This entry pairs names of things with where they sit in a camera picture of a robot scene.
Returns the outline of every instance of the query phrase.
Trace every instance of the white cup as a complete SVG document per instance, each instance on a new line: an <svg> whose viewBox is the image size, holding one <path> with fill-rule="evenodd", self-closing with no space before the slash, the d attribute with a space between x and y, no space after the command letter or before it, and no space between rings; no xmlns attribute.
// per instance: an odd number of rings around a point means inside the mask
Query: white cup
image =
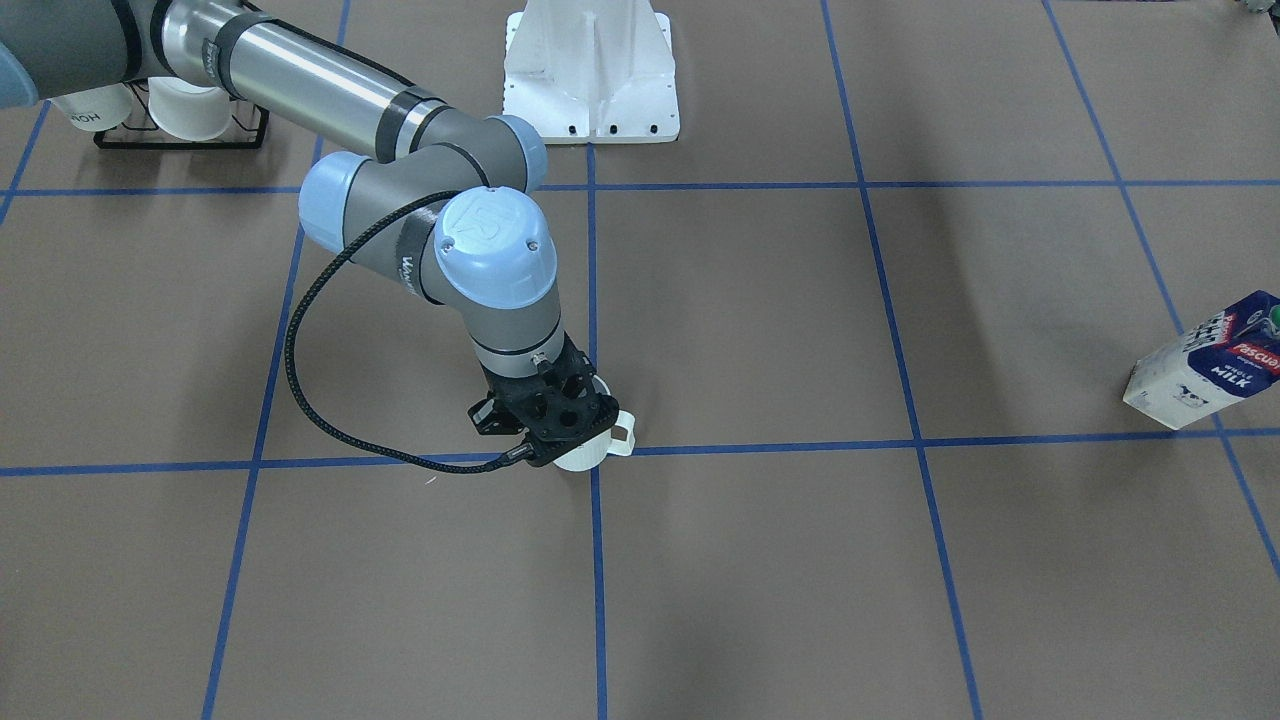
<svg viewBox="0 0 1280 720"><path fill-rule="evenodd" d="M595 468L600 462L604 462L604 457L608 455L621 455L626 457L631 455L631 451L636 447L635 427L635 415L627 413L626 410L618 410L618 421L614 423L612 429L605 430L564 455L561 455L553 460L553 462L563 470L582 473ZM617 428L626 432L626 438L618 439L613 437L613 429Z"/></svg>
<svg viewBox="0 0 1280 720"><path fill-rule="evenodd" d="M200 87L173 77L147 79L151 119L174 137L212 140L232 124L232 99L220 87Z"/></svg>
<svg viewBox="0 0 1280 720"><path fill-rule="evenodd" d="M100 132L129 118L133 94L123 85L109 85L54 97L52 102L73 126L87 132Z"/></svg>

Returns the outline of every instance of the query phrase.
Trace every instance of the blue cap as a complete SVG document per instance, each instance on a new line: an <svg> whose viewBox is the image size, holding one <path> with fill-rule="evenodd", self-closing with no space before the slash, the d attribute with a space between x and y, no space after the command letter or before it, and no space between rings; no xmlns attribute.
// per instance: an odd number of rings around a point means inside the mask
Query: blue cap
<svg viewBox="0 0 1280 720"><path fill-rule="evenodd" d="M347 245L342 223L347 217L347 193L356 172L369 158L340 150L325 155L312 165L298 192L298 220L302 229L321 247L333 254Z"/></svg>
<svg viewBox="0 0 1280 720"><path fill-rule="evenodd" d="M547 145L543 142L543 136L538 135L534 126L524 118L516 115L490 115L490 118L506 123L525 150L525 192L541 187L547 179Z"/></svg>
<svg viewBox="0 0 1280 720"><path fill-rule="evenodd" d="M36 100L40 100L40 94L36 92L31 74L0 42L0 108L29 106L35 105Z"/></svg>
<svg viewBox="0 0 1280 720"><path fill-rule="evenodd" d="M556 284L556 245L531 197L509 187L474 187L444 206L435 260L468 300L498 310L527 307Z"/></svg>

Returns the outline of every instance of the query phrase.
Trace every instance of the blue and white carton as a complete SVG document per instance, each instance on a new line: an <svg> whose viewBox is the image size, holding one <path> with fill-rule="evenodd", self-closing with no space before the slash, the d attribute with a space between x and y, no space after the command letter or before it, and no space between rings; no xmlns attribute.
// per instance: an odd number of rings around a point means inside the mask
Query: blue and white carton
<svg viewBox="0 0 1280 720"><path fill-rule="evenodd" d="M1143 357L1124 401L1183 428L1280 380L1280 299L1253 295Z"/></svg>

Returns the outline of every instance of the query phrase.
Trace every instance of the white plastic stand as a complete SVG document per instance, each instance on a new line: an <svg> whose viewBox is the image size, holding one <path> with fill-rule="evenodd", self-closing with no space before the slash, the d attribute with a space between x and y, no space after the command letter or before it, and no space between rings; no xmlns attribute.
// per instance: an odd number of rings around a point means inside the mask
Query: white plastic stand
<svg viewBox="0 0 1280 720"><path fill-rule="evenodd" d="M507 19L503 113L547 143L680 135L671 20L649 0L529 0Z"/></svg>

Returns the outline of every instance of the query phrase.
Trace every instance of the red label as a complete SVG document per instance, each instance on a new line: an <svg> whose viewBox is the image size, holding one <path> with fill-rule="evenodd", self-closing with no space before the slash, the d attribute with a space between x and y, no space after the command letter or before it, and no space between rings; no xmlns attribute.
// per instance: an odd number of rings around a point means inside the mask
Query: red label
<svg viewBox="0 0 1280 720"><path fill-rule="evenodd" d="M1248 342L1242 342L1240 345L1230 348L1228 352L1231 355L1239 355L1240 357L1248 357L1270 370L1272 375L1280 375L1280 355L1276 355L1275 352L1270 352Z"/></svg>

